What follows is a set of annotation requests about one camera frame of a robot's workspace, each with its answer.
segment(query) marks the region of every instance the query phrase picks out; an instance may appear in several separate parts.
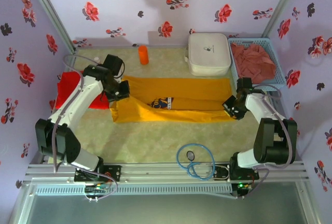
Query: pink cloth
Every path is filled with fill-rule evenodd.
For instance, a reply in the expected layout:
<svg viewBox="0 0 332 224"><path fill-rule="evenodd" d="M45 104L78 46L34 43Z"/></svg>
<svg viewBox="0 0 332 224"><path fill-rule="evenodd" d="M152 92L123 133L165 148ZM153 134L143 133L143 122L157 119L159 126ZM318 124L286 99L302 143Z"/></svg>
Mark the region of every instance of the pink cloth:
<svg viewBox="0 0 332 224"><path fill-rule="evenodd" d="M251 44L245 49L243 45L233 43L231 49L240 78L250 77L253 84L274 78L275 64L262 46Z"/></svg>

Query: orange bottle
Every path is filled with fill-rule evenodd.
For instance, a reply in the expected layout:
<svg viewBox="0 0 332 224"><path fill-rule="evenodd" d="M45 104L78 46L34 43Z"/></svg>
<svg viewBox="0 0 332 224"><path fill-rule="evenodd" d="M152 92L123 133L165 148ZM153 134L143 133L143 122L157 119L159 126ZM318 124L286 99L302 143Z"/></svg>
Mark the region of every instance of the orange bottle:
<svg viewBox="0 0 332 224"><path fill-rule="evenodd" d="M139 46L139 57L142 65L149 63L149 55L147 53L147 47L145 45Z"/></svg>

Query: blue plastic basket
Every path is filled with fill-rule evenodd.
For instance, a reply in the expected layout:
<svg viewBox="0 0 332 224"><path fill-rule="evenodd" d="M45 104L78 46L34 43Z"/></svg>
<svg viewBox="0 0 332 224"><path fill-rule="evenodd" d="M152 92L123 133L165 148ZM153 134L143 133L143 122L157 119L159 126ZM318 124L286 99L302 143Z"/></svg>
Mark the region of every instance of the blue plastic basket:
<svg viewBox="0 0 332 224"><path fill-rule="evenodd" d="M232 58L231 71L232 71L235 86L237 85L239 75L238 75L238 72L237 72L237 67L235 65L232 49L230 47L230 45L232 43L236 43L237 45L244 45L245 48L249 47L250 44L261 45L265 49L267 54L269 54L271 60L276 65L274 79L273 80L265 80L265 81L262 82L262 84L273 85L278 89L282 88L284 85L286 85L285 76L284 76L284 74L281 70L278 57L276 55L276 52L275 52L275 50L272 46L272 43L271 43L270 39L268 39L268 38L229 38L228 39L228 44L229 44L229 49L230 49L230 56ZM275 91L274 88L267 87L267 86L262 86L262 87L260 87L260 89L262 89L264 91Z"/></svg>

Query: white box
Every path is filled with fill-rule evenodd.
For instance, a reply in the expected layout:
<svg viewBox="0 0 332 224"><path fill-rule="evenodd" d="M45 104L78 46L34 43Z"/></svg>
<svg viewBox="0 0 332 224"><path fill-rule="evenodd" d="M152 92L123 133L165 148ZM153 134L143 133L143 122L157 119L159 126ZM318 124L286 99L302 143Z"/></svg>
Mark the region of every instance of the white box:
<svg viewBox="0 0 332 224"><path fill-rule="evenodd" d="M193 33L189 35L184 58L195 76L223 76L231 64L227 37L220 33Z"/></svg>

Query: yellow cloth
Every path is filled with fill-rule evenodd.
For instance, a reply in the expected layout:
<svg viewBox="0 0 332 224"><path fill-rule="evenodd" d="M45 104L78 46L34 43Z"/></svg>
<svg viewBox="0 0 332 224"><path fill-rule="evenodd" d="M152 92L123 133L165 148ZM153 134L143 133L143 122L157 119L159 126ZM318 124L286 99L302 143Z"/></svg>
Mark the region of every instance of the yellow cloth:
<svg viewBox="0 0 332 224"><path fill-rule="evenodd" d="M232 94L229 79L137 78L124 76L130 96L114 102L113 121L232 121L222 106Z"/></svg>

